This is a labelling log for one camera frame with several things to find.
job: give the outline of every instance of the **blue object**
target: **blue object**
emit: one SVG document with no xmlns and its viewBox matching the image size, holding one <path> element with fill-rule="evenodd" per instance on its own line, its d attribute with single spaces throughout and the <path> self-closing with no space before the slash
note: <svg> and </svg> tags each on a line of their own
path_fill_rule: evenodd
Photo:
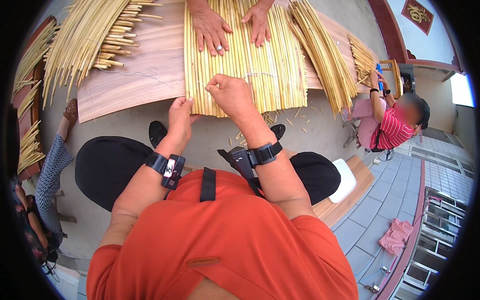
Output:
<svg viewBox="0 0 480 300">
<path fill-rule="evenodd" d="M 379 64 L 379 63 L 377 63 L 377 71 L 380 72 L 380 74 L 383 74 L 383 72 L 382 72 L 382 67 L 380 67 L 380 64 Z M 383 90 L 383 89 L 384 89 L 384 84 L 381 83 L 381 82 L 379 82 L 379 83 L 378 83 L 378 89 L 379 89 L 380 91 Z"/>
</svg>

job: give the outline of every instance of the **pink cloth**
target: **pink cloth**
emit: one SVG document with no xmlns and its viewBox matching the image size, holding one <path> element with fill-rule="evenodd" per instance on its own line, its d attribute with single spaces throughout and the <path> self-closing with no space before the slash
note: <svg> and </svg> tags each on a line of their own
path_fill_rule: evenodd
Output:
<svg viewBox="0 0 480 300">
<path fill-rule="evenodd" d="M 399 255 L 412 230 L 413 226 L 408 221 L 400 222 L 394 218 L 389 230 L 378 242 L 391 254 Z"/>
<path fill-rule="evenodd" d="M 382 98 L 380 98 L 380 103 L 382 104 L 383 111 L 385 111 L 387 103 Z M 370 148 L 370 139 L 379 125 L 373 116 L 372 102 L 370 98 L 357 99 L 355 101 L 352 117 L 361 119 L 358 133 L 360 145 L 365 148 Z"/>
</svg>

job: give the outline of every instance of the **red sign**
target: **red sign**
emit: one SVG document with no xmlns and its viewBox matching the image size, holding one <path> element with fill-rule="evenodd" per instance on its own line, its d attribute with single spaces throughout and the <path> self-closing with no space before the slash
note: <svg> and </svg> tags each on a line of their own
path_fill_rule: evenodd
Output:
<svg viewBox="0 0 480 300">
<path fill-rule="evenodd" d="M 410 21 L 428 35 L 433 22 L 433 14 L 423 7 L 423 5 L 415 0 L 407 0 L 403 7 L 402 15 L 410 19 Z"/>
</svg>

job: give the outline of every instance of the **label sticker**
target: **label sticker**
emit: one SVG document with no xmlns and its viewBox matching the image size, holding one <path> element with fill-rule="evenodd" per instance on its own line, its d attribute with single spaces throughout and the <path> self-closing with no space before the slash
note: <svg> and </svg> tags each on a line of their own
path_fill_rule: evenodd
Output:
<svg viewBox="0 0 480 300">
<path fill-rule="evenodd" d="M 165 169 L 165 173 L 163 174 L 163 177 L 170 178 L 172 177 L 173 173 L 173 167 L 175 166 L 175 159 L 169 159 L 167 168 Z"/>
</svg>

